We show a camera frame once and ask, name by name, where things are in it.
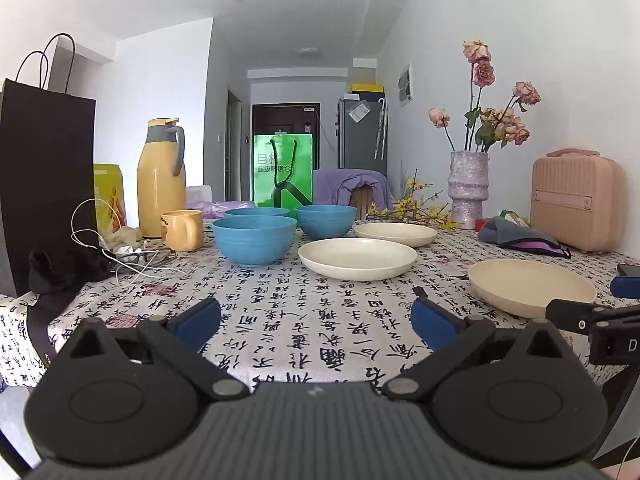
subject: mug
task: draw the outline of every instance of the mug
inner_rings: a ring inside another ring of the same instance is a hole
[[[160,215],[162,243],[174,251],[195,251],[204,245],[202,211],[183,209]]]

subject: yellow box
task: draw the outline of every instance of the yellow box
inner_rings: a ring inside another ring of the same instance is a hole
[[[103,237],[127,225],[122,173],[117,164],[94,164],[94,193],[96,198],[106,202],[95,201],[95,219]]]
[[[351,92],[380,92],[385,91],[384,85],[368,85],[364,83],[352,83]]]

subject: plate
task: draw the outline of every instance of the plate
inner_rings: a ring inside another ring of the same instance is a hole
[[[474,292],[515,316],[545,317],[551,300],[593,303],[596,288],[571,270],[529,260],[487,260],[469,267]]]
[[[373,282],[406,272],[418,253],[387,240],[329,238],[303,245],[298,256],[307,268],[328,278]]]
[[[422,247],[433,242],[438,235],[436,229],[424,225],[401,224],[394,222],[372,222],[356,225],[353,228],[360,238],[388,240],[409,247]]]

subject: lavender ceramic vase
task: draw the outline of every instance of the lavender ceramic vase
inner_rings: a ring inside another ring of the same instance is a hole
[[[451,219],[473,229],[482,218],[482,202],[489,198],[489,154],[452,152],[449,169]]]

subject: refrigerator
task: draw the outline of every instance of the refrigerator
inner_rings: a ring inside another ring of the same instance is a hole
[[[382,104],[367,102],[370,112],[356,122],[350,112],[359,105],[359,101],[348,99],[338,102],[338,168],[373,170],[386,176],[386,142],[383,143],[382,131],[378,138]]]

